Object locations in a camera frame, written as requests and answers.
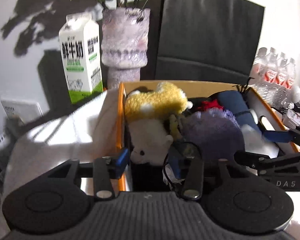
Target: green carton bottom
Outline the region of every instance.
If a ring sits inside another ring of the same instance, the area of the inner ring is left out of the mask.
[[[80,100],[82,100],[82,99],[90,96],[94,92],[100,92],[100,93],[103,92],[102,81],[100,81],[99,84],[94,87],[94,89],[92,90],[92,92],[69,90],[69,96],[70,96],[70,99],[71,99],[71,103],[75,104],[78,101],[80,101]]]

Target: wall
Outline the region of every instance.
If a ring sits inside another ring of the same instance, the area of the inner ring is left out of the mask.
[[[259,47],[272,46],[295,58],[300,86],[300,0],[251,1],[266,7]],[[66,107],[61,61],[53,56],[58,54],[58,30],[65,15],[84,10],[101,18],[94,0],[0,0],[0,100],[35,101],[43,113]],[[49,85],[60,80],[61,87]],[[0,131],[5,116],[0,102]]]

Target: purple plush toy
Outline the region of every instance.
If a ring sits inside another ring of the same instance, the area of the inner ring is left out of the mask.
[[[232,160],[236,151],[244,151],[240,126],[230,111],[212,108],[196,112],[181,119],[181,124],[182,136],[199,146],[204,160]]]

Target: red fabric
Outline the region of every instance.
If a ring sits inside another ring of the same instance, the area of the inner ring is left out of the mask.
[[[201,111],[201,112],[204,112],[204,111],[207,111],[208,109],[210,108],[219,108],[219,109],[222,109],[223,110],[223,106],[219,105],[218,101],[215,99],[213,101],[203,101],[201,106],[199,106],[196,111]]]

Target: circular black disc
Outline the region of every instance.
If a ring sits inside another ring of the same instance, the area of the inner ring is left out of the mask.
[[[208,195],[206,209],[220,226],[246,235],[283,229],[293,202],[281,189],[257,177],[229,179]]]
[[[9,194],[2,212],[9,226],[31,234],[50,234],[77,224],[88,213],[88,196],[63,179],[28,183]]]

